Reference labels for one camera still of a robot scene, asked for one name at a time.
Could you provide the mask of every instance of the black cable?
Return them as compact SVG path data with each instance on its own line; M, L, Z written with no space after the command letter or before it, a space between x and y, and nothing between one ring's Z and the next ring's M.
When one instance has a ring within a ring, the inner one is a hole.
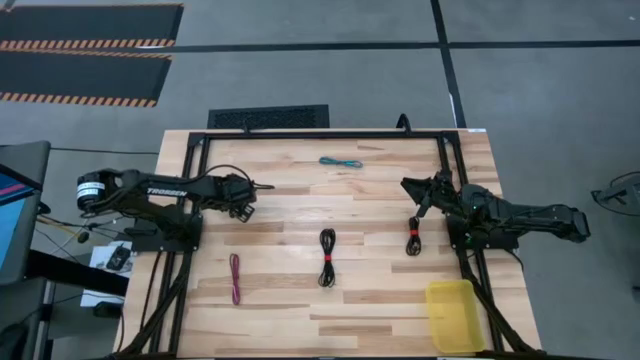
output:
M520 263L520 267L522 268L522 272L524 272L524 263L522 262L522 260L520 259L520 257L518 255L516 255L516 253L514 253L511 250L507 250L504 249L504 251L506 251L507 253L509 253L511 256L513 256L514 259L518 260L518 262Z
M120 321L122 327L120 328L120 343L118 344L118 351L122 349L122 342L124 341L124 307L120 309Z
M636 174L640 174L640 171L630 171L630 172L628 172L626 174L622 174L622 175L614 178L613 180L609 181L609 187L613 187L613 183L618 181L618 180L620 180L620 179L622 179L622 178L625 178L625 177L627 177L629 175L636 175Z
M332 287L336 283L336 274L331 264L331 252L336 244L336 232L333 229L324 229L320 233L320 246L324 251L324 268L318 277L318 285Z
M39 306L37 309L33 310L32 312L30 312L29 314L27 314L27 316L25 316L22 320L20 320L20 322L18 322L17 324L22 324L25 320L27 320L31 315L35 314L36 312L42 310L44 307L46 306L51 306L51 305L55 305L55 304L59 304L65 301L69 301L69 300L73 300L76 298L79 298L81 296L83 296L85 294L78 294L78 295L73 295L71 297L68 297L66 299L62 299L62 300L58 300L58 301L54 301L52 303L49 304L43 304L42 306ZM118 299L118 300L122 300L122 297L119 296L102 296L102 295L93 295L93 294L86 294L87 296L93 296L93 297L97 297L97 298L103 298L103 299Z
M97 150L97 149L75 149L75 148L62 148L62 147L52 147L51 150L101 153L101 154L118 154L118 155L159 155L159 153L153 152L153 151L117 151L117 150Z
M47 235L46 233L44 233L44 232L40 231L38 228L35 228L35 227L33 228L33 230L35 230L35 231L39 232L39 233L40 233L40 234L42 234L44 237L46 237L46 238L47 238L47 240L51 241L51 243L52 243L53 245L57 246L57 247L58 247L58 249L62 250L65 254L69 255L69 257L70 257L71 259L73 259L73 261L77 262L78 264L82 264L80 261L78 261L78 259L76 259L73 255L71 255L71 254L70 254L67 250L65 250L62 246L58 245L58 243L57 243L57 242L53 241L53 239L52 239L49 235Z
M598 204L598 206L600 206L601 208L607 210L607 211L611 211L612 213L615 214L620 214L620 215L625 215L625 216L632 216L632 217L640 217L640 214L633 214L633 213L628 213L628 212L624 212L624 211L620 211L620 210L616 210L616 209L612 209L608 206L604 206L604 204L602 204L600 201L598 201L598 194L600 194L602 191L592 191L591 192L591 197L593 197L593 201Z
M422 241L420 241L420 235L418 228L420 227L420 218L413 216L409 218L409 241L407 241L407 255L417 256L422 251Z
M230 165L230 164L220 164L220 165L212 166L212 167L208 168L207 170L205 170L202 174L200 174L200 175L198 175L198 176L196 176L194 178L185 179L184 181L181 181L180 183L181 184L189 184L189 183L192 183L194 181L198 181L198 180L204 178L205 176L207 176L213 170L219 169L219 168L231 168L231 169L234 169L234 170L240 172L242 175L244 175L244 178L247 179L247 181L251 182L251 178L249 177L249 175L244 170L240 169L239 167L234 166L234 165Z
M147 288L147 296L144 299L144 307L142 308L142 317L140 318L140 331L144 327L144 318L147 315L147 307L149 306L149 299L151 298L151 289L153 288L153 281L156 278L156 270L158 269L158 262L160 261L160 255L162 253L158 252L156 255L156 260L153 262L153 268L151 269L151 279L149 279L149 287Z
M571 208L569 206L565 205L565 204L553 204L553 205L544 206L544 207L541 207L541 208L538 208L538 209L527 209L527 210L524 210L524 211L517 212L515 214L511 214L511 216L509 216L508 218L506 218L503 221L501 221L501 222L495 224L494 226L492 226L491 229L489 229L487 231L487 233L490 234L496 228L499 228L499 227L505 225L506 223L515 220L515 218L517 216L527 215L528 217L530 217L531 215L533 215L535 213L547 211L547 210L552 209L554 207L564 207L564 208L569 209L569 211L571 211Z

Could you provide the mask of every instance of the white paper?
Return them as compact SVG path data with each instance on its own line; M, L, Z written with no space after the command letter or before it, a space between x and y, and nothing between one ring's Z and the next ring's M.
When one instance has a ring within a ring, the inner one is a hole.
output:
M127 249L131 249L131 242L129 241L112 241L107 246L94 246L93 251L91 253L91 261L89 262L89 266L91 266L92 268L108 271L110 273L117 273L118 275L124 276L126 278L131 277L131 269L133 267L133 256L130 256L129 259L127 259L127 262L124 264L124 266L120 271L113 271L106 268L107 262L109 262L111 255L116 250L116 248L121 244L123 247L126 247ZM115 296L112 294L105 294L99 291L85 289L82 292L82 300L80 300L80 306L94 307L98 305L98 303L101 301L111 302L114 304L122 304L124 303L124 298L121 296Z

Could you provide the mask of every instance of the bundled cable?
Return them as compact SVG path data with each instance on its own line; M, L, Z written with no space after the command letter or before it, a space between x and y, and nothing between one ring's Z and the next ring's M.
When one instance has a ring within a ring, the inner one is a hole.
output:
M407 242L407 255L416 256L422 250L422 242L418 228L420 227L420 218L417 216L409 218L409 241Z
M318 285L332 287L336 283L336 274L331 264L331 252L336 244L336 232L333 229L324 229L320 233L320 245L324 251L324 268L318 278Z
M231 290L231 299L233 299L233 305L240 305L240 257L236 254L229 256L229 266L231 267L231 277L233 279L233 288Z
M319 162L322 165L344 165L346 167L352 167L356 169L360 169L364 166L364 164L358 160L336 160L328 156L321 157Z

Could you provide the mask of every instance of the wooden tabletop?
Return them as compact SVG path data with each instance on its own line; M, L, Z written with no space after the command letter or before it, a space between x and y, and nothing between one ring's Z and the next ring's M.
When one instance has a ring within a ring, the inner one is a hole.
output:
M165 133L157 173L181 174L188 133ZM500 195L487 133L461 130L460 138L469 181ZM455 170L453 151L448 154ZM360 160L364 168L320 165L322 156ZM259 192L246 224L203 212L178 357L438 355L424 291L431 281L459 279L458 261L437 209L420 224L422 253L406 255L416 206L400 186L404 176L427 178L440 169L435 140L216 140L208 161L207 167L236 165L276 190ZM197 166L196 160L192 176ZM333 288L317 284L324 228L337 233ZM240 256L240 306L231 301L231 253ZM135 260L124 308L125 345L138 332L155 256ZM504 251L486 251L486 257L498 308L526 342L539 347L520 265ZM148 314L164 259L160 264ZM478 310L490 348L486 314L479 304ZM161 349L167 348L172 310L165 319Z

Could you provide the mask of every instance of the safety tape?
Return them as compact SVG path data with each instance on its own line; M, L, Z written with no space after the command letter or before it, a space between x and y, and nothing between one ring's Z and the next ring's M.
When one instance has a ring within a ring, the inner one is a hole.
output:
M128 106L128 107L154 107L157 102L149 99L112 98L97 96L69 96L69 95L43 95L0 92L0 100L52 103L52 104L76 104L97 106Z
M2 40L0 49L92 49L131 48L140 46L173 46L175 40L123 39L123 40Z
M157 58L171 61L171 55L166 54L141 54L141 53L114 53L110 51L74 51L74 50L49 50L49 49L2 49L0 52L23 52L34 54L56 54L56 55L88 55L88 56L114 56L114 57L133 57L133 58Z

